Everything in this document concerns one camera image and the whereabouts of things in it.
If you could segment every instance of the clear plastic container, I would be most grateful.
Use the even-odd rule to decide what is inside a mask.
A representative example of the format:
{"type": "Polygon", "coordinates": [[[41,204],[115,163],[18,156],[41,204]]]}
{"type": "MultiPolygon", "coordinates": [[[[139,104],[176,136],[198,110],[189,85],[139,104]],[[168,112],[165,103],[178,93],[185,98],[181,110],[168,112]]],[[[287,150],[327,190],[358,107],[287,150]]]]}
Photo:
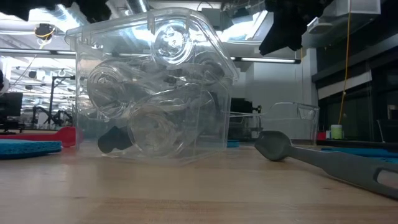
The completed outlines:
{"type": "Polygon", "coordinates": [[[238,72],[199,12],[167,8],[68,30],[80,154],[184,164],[226,147],[238,72]]]}
{"type": "Polygon", "coordinates": [[[295,144],[316,145],[319,107],[293,102],[272,105],[265,113],[231,112],[228,139],[254,142],[261,131],[280,131],[295,144]]]}

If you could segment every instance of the chair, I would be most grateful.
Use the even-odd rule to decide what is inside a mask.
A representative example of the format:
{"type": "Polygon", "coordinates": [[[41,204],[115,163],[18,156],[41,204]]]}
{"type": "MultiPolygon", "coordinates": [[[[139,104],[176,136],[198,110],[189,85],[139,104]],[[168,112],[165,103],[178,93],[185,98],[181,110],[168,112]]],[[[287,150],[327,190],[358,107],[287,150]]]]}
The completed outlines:
{"type": "Polygon", "coordinates": [[[383,142],[398,142],[398,120],[379,119],[377,123],[383,142]]]}

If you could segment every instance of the grey spatula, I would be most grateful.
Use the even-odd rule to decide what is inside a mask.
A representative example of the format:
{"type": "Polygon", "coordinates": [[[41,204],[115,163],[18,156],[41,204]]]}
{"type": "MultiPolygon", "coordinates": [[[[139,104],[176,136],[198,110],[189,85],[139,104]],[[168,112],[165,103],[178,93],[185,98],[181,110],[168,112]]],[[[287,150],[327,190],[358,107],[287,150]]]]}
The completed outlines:
{"type": "Polygon", "coordinates": [[[323,169],[327,174],[364,189],[398,199],[398,189],[380,184],[382,170],[398,177],[398,165],[343,152],[322,152],[294,147],[289,137],[280,131],[262,131],[256,149],[271,161],[292,157],[323,169]]]}

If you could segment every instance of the spatula head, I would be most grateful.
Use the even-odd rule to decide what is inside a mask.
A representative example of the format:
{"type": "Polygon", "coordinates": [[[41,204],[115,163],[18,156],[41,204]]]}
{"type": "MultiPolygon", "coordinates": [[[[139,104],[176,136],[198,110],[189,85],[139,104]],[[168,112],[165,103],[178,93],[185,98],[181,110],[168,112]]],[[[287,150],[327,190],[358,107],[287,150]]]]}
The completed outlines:
{"type": "Polygon", "coordinates": [[[262,131],[254,147],[270,161],[281,161],[288,155],[289,137],[280,131],[262,131]]]}

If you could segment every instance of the red object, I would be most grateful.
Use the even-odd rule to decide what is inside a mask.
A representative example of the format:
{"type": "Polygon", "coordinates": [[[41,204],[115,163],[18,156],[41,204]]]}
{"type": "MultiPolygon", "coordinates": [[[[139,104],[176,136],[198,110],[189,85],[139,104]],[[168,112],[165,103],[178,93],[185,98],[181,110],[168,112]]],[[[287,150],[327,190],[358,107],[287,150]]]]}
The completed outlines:
{"type": "MultiPolygon", "coordinates": [[[[83,133],[79,132],[79,139],[83,139],[83,133]]],[[[76,129],[74,127],[61,128],[55,134],[13,134],[0,135],[0,139],[18,139],[30,141],[61,141],[62,147],[76,145],[76,129]]]]}
{"type": "Polygon", "coordinates": [[[326,140],[326,132],[318,132],[318,140],[326,140]]]}

